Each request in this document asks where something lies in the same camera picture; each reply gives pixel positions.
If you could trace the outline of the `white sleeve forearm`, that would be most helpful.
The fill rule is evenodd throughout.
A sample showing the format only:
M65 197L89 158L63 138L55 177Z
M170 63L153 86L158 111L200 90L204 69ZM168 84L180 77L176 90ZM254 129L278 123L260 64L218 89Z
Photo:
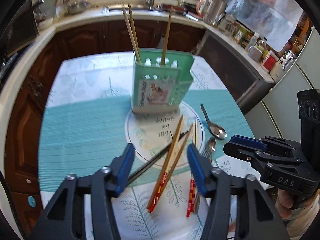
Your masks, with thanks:
M290 239L300 239L308 230L319 212L319 196L308 207L300 209L300 213L293 216L287 224Z

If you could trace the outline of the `right hand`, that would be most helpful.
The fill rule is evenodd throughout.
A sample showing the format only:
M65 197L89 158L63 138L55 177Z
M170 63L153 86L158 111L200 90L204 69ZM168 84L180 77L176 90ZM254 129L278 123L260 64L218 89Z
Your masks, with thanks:
M275 207L282 219L285 221L289 221L293 219L294 215L300 213L300 209L306 208L312 203L313 199L309 198L306 201L297 204L294 201L293 195L291 193L279 189Z

